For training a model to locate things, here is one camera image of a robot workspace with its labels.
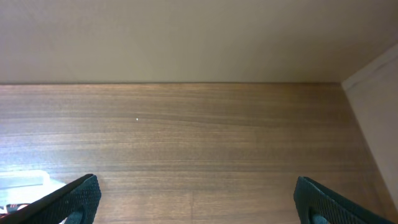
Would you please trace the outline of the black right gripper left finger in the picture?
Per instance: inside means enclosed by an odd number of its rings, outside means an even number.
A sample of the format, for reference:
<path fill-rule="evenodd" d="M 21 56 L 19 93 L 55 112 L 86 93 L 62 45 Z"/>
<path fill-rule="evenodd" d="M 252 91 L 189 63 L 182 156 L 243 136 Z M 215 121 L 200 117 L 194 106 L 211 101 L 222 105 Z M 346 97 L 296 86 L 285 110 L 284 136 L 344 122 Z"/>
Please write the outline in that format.
<path fill-rule="evenodd" d="M 101 199 L 97 176 L 86 174 L 1 218 L 1 224 L 92 224 Z"/>

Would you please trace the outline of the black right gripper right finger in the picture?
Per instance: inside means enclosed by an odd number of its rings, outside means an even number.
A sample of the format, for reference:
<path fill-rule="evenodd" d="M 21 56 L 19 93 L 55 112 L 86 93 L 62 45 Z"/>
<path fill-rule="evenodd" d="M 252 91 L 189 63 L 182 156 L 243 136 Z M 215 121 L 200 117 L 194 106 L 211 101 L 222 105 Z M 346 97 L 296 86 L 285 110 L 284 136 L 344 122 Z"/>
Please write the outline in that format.
<path fill-rule="evenodd" d="M 390 216 L 374 213 L 309 177 L 298 177 L 294 202 L 301 224 L 397 223 L 397 212 Z"/>

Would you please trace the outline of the orange black needle-nose pliers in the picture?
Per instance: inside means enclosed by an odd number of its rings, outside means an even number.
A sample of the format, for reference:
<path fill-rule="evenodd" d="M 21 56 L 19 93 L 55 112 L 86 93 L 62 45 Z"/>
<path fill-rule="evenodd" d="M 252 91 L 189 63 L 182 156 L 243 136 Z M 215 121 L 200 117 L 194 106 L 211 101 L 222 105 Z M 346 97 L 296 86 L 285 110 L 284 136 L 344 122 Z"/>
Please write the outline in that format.
<path fill-rule="evenodd" d="M 7 204 L 4 206 L 1 206 L 1 211 L 0 211 L 1 217 L 15 213 L 18 210 L 20 210 L 28 205 L 29 205 L 28 203 L 18 203 L 18 204 Z"/>

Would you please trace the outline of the clear plastic container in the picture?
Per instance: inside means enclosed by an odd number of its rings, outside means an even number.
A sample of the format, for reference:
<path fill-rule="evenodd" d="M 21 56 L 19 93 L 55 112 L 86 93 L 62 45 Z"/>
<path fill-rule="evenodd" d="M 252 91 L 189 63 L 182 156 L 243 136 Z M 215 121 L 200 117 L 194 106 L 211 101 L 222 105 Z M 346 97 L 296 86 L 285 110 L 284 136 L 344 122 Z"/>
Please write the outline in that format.
<path fill-rule="evenodd" d="M 52 179 L 43 170 L 25 170 L 1 173 L 1 206 L 18 203 L 34 203 L 65 186 Z"/>

